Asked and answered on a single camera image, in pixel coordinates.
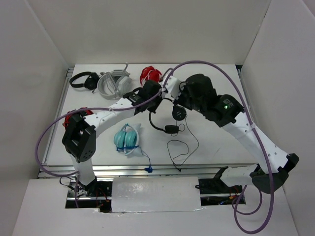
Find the black wired headphones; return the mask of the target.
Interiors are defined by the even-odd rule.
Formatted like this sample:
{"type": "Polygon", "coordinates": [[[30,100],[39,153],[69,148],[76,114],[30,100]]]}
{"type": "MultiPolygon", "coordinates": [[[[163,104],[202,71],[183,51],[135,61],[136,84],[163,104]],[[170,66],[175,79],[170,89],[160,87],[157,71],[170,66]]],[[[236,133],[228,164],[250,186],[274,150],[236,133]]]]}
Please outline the black wired headphones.
{"type": "Polygon", "coordinates": [[[200,146],[200,142],[199,140],[197,139],[197,137],[192,133],[192,131],[190,130],[189,126],[188,126],[188,123],[187,123],[187,112],[186,112],[186,109],[182,106],[179,106],[179,105],[173,105],[173,108],[172,108],[172,117],[173,119],[175,120],[175,125],[166,125],[164,128],[161,128],[161,127],[158,127],[156,126],[153,121],[152,121],[152,113],[153,112],[149,112],[149,115],[148,115],[148,119],[149,119],[149,123],[150,125],[155,129],[155,130],[158,130],[158,131],[161,131],[165,134],[170,134],[172,137],[175,137],[177,136],[180,132],[183,132],[185,131],[185,129],[187,129],[189,131],[189,133],[192,135],[192,137],[196,140],[197,142],[197,146],[196,148],[190,153],[189,152],[189,146],[187,145],[187,143],[185,143],[184,141],[181,141],[181,140],[176,140],[176,139],[172,139],[172,140],[169,140],[167,143],[166,143],[166,148],[167,148],[167,151],[168,151],[168,155],[169,155],[169,158],[174,166],[174,168],[181,172],[182,171],[182,166],[185,164],[185,162],[198,150],[199,146],[200,146]],[[170,147],[169,145],[171,143],[178,143],[178,144],[184,144],[187,148],[187,151],[184,152],[184,153],[181,153],[177,156],[174,156],[172,157],[171,156],[171,151],[170,151],[170,147]],[[178,158],[178,157],[181,157],[181,156],[186,156],[186,158],[184,159],[184,161],[181,163],[181,164],[177,164],[175,162],[175,160],[178,158]]]}

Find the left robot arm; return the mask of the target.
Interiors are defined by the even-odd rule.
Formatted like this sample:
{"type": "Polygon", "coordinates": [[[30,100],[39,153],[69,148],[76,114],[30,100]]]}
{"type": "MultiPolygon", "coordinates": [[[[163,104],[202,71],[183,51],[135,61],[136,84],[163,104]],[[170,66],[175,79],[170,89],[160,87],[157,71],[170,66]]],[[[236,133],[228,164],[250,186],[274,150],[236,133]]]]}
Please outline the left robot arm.
{"type": "Polygon", "coordinates": [[[62,144],[70,154],[75,171],[78,172],[80,192],[85,196],[91,196],[97,189],[92,164],[97,137],[124,119],[157,108],[166,93],[168,93],[166,87],[155,81],[146,81],[143,87],[126,93],[104,111],[84,117],[81,116],[81,112],[71,115],[62,144]]]}

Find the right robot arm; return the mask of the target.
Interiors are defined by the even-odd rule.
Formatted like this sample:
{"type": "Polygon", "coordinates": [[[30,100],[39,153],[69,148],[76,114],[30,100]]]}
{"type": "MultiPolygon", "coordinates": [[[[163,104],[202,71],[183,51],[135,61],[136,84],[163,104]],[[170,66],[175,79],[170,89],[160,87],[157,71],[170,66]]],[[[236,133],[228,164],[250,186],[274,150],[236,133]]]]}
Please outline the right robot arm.
{"type": "Polygon", "coordinates": [[[245,107],[232,95],[218,95],[209,77],[195,74],[179,84],[176,103],[201,113],[205,119],[231,134],[256,160],[245,167],[223,167],[215,175],[214,186],[226,192],[235,185],[253,185],[271,194],[287,180],[299,162],[295,153],[277,147],[252,121],[245,107]]]}

